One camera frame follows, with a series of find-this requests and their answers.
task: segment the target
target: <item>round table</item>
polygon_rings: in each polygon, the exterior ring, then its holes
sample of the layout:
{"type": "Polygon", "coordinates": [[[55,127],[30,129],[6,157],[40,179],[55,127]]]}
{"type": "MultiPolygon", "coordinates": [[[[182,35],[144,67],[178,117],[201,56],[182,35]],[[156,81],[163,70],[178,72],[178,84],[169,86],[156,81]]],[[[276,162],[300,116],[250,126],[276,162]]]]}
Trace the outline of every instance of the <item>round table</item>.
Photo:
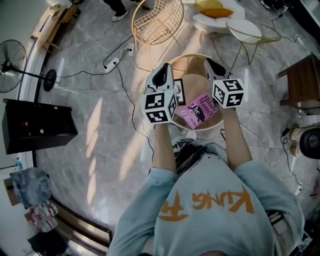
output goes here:
{"type": "MultiPolygon", "coordinates": [[[[173,69],[174,79],[182,79],[186,105],[207,91],[210,96],[212,95],[212,82],[208,80],[205,70],[206,58],[210,57],[201,54],[188,54],[169,61],[173,69]]],[[[223,116],[219,109],[213,116],[209,117],[194,130],[209,130],[221,124],[222,121],[223,116]]],[[[190,130],[185,120],[177,114],[173,115],[172,123],[180,128],[190,130]]]]}

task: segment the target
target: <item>person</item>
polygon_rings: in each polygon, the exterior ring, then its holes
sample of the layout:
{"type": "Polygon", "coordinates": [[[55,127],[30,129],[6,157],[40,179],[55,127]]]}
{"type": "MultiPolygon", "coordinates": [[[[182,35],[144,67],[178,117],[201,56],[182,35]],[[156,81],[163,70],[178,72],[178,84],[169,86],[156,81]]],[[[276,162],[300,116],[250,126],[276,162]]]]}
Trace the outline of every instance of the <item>person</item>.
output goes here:
{"type": "MultiPolygon", "coordinates": [[[[115,15],[112,17],[112,22],[117,22],[128,15],[128,11],[126,10],[124,4],[121,0],[103,0],[106,4],[110,6],[110,8],[115,11],[115,15]]],[[[142,0],[130,0],[131,2],[135,2],[136,6],[138,6],[142,0]]]]}
{"type": "Polygon", "coordinates": [[[260,3],[264,8],[270,9],[272,8],[275,12],[277,12],[280,8],[284,7],[283,0],[261,0],[260,3]]]}
{"type": "Polygon", "coordinates": [[[108,256],[279,256],[297,246],[304,230],[297,197],[252,160],[236,111],[221,112],[226,150],[155,126],[152,168],[108,256]]]}

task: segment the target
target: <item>light blue t-shirt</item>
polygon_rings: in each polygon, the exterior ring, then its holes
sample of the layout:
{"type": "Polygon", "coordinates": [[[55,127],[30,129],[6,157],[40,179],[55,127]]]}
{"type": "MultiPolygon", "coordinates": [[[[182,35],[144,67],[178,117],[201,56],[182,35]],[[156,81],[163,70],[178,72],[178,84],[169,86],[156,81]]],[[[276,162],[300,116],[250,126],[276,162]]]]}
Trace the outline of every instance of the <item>light blue t-shirt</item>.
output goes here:
{"type": "Polygon", "coordinates": [[[153,236],[154,256],[282,255],[294,249],[303,228],[297,198],[262,164],[250,161],[233,172],[220,156],[205,154],[181,177],[151,169],[121,216],[107,255],[137,256],[153,236]],[[281,245],[284,237],[275,234],[266,211],[288,220],[284,240],[292,241],[281,245]]]}

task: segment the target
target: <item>yellow object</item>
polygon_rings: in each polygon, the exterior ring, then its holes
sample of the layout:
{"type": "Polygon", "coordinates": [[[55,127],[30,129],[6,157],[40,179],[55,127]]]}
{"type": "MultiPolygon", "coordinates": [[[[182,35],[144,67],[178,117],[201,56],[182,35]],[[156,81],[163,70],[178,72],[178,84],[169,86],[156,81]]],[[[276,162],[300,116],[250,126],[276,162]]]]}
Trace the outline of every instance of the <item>yellow object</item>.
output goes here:
{"type": "Polygon", "coordinates": [[[181,0],[155,0],[153,10],[141,17],[141,14],[137,15],[137,12],[145,1],[143,0],[136,8],[132,17],[131,29],[136,51],[137,41],[148,45],[151,72],[150,46],[161,44],[170,38],[178,43],[174,34],[184,19],[185,9],[181,0]]]}
{"type": "Polygon", "coordinates": [[[217,0],[204,0],[194,4],[194,8],[200,13],[206,9],[223,9],[223,4],[217,0]]]}
{"type": "Polygon", "coordinates": [[[229,9],[217,8],[217,9],[204,9],[200,11],[200,13],[211,18],[222,18],[222,17],[228,17],[234,12],[229,9]]]}

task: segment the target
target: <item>white wall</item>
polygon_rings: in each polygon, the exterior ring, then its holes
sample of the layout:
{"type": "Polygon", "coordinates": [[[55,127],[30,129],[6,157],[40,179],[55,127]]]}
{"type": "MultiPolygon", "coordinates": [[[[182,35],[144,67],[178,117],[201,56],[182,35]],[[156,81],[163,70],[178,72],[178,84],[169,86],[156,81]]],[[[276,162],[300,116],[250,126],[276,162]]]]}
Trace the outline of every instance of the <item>white wall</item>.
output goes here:
{"type": "Polygon", "coordinates": [[[4,179],[9,178],[9,174],[14,171],[14,168],[0,171],[0,248],[8,256],[25,256],[31,251],[27,239],[34,233],[24,216],[25,208],[21,203],[12,206],[5,189],[4,179]]]}
{"type": "Polygon", "coordinates": [[[26,46],[49,6],[46,0],[0,0],[0,43],[15,39],[26,46]]]}

